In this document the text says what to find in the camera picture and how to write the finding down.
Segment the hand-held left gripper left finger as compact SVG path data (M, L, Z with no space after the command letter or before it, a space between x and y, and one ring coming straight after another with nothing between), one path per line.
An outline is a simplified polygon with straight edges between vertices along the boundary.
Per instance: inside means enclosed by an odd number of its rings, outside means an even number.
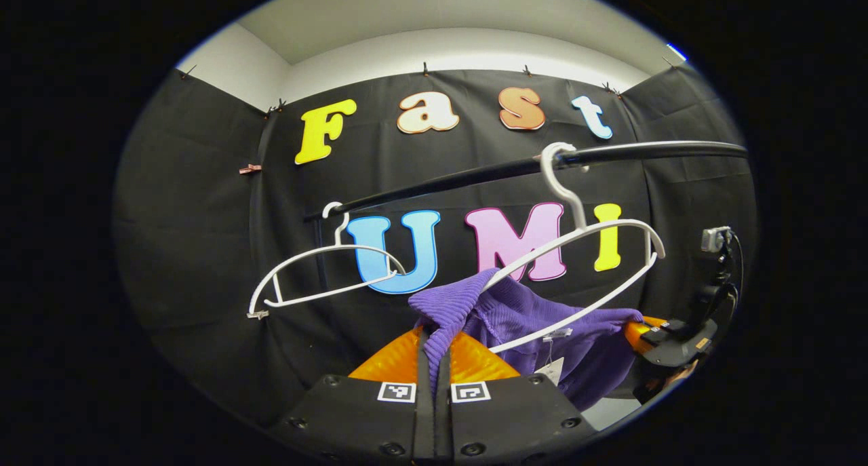
M325 374L279 417L273 438L315 464L413 464L434 453L423 327L350 376Z

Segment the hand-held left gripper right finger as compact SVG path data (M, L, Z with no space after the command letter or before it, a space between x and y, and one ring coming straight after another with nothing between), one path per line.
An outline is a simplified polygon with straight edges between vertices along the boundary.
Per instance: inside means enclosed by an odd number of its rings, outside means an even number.
M438 372L436 451L449 464L549 464L596 430L545 374L522 376L461 332Z

